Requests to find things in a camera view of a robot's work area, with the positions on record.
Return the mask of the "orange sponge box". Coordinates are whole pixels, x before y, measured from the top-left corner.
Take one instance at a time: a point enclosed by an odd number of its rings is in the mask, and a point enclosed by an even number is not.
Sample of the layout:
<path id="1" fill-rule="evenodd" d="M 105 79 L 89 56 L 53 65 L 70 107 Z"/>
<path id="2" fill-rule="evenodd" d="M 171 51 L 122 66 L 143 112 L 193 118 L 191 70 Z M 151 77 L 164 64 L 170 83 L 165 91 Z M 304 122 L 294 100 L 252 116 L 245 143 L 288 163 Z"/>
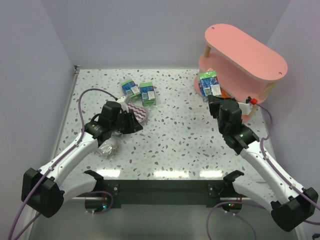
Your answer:
<path id="1" fill-rule="evenodd" d="M 223 98 L 232 98 L 232 96 L 223 89 L 221 90 L 221 96 Z"/>

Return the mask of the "purple striped sponge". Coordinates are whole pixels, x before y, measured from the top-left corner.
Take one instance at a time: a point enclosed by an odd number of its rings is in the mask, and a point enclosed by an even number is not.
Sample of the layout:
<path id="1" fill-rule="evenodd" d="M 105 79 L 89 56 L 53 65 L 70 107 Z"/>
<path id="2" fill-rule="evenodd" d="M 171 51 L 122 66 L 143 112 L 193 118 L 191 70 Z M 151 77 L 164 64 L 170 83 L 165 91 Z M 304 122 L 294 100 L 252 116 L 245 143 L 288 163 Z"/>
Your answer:
<path id="1" fill-rule="evenodd" d="M 136 105 L 132 102 L 128 103 L 128 108 L 133 111 L 136 120 L 141 124 L 144 123 L 148 118 L 147 110 L 139 105 Z"/>

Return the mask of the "green sponge pack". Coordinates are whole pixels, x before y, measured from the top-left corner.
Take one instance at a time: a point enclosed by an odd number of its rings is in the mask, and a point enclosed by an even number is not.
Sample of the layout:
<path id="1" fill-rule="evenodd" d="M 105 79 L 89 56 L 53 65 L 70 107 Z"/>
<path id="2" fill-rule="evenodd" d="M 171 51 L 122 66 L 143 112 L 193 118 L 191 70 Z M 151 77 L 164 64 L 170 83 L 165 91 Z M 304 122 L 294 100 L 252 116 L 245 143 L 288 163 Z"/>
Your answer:
<path id="1" fill-rule="evenodd" d="M 222 97 L 221 87 L 215 70 L 200 72 L 198 74 L 198 85 L 204 98 L 207 98 L 209 95 Z"/>
<path id="2" fill-rule="evenodd" d="M 144 82 L 139 85 L 140 94 L 143 106 L 155 106 L 156 105 L 156 94 L 154 85 L 152 82 Z"/>
<path id="3" fill-rule="evenodd" d="M 124 81 L 121 84 L 121 89 L 123 93 L 131 99 L 135 99 L 141 96 L 141 91 L 138 85 L 132 79 Z"/>

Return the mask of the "grey scrubber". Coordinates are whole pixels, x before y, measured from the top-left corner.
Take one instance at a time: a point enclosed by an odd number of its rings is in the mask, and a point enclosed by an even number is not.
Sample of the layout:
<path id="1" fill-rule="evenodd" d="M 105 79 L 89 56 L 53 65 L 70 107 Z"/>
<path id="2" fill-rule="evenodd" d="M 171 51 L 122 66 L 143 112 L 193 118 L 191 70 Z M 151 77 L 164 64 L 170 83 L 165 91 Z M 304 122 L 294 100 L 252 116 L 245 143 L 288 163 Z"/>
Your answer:
<path id="1" fill-rule="evenodd" d="M 106 158 L 111 158 L 118 151 L 119 145 L 115 138 L 110 138 L 103 142 L 100 147 L 98 147 L 95 152 Z"/>

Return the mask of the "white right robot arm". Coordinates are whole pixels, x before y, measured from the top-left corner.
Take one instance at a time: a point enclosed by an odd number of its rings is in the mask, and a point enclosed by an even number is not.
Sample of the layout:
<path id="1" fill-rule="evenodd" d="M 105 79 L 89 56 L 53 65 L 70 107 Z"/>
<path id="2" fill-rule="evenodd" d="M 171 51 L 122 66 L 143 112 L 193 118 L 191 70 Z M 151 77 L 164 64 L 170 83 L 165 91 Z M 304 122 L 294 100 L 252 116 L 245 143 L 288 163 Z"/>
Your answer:
<path id="1" fill-rule="evenodd" d="M 242 103 L 234 98 L 209 95 L 207 100 L 210 115 L 217 120 L 218 130 L 225 143 L 260 174 L 273 194 L 267 194 L 255 184 L 246 183 L 240 171 L 226 175 L 224 181 L 231 183 L 237 193 L 268 210 L 274 222 L 286 232 L 311 217 L 319 209 L 316 190 L 305 188 L 294 180 L 264 147 L 268 137 L 259 138 L 243 123 L 242 114 L 258 106 L 257 99 L 248 97 Z"/>

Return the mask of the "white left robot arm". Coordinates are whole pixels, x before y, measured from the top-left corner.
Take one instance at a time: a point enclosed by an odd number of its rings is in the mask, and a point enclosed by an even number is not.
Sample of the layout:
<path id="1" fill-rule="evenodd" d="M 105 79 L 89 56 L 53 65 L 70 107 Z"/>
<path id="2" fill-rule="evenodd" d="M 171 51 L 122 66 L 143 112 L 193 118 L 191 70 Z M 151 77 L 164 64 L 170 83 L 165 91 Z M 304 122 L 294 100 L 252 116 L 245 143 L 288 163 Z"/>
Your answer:
<path id="1" fill-rule="evenodd" d="M 84 171 L 75 184 L 65 179 L 91 152 L 113 133 L 135 134 L 143 129 L 146 111 L 119 98 L 107 101 L 99 114 L 87 122 L 82 132 L 65 150 L 38 170 L 29 168 L 23 175 L 21 200 L 46 218 L 54 216 L 68 200 L 92 191 L 103 190 L 104 178 L 93 170 Z"/>

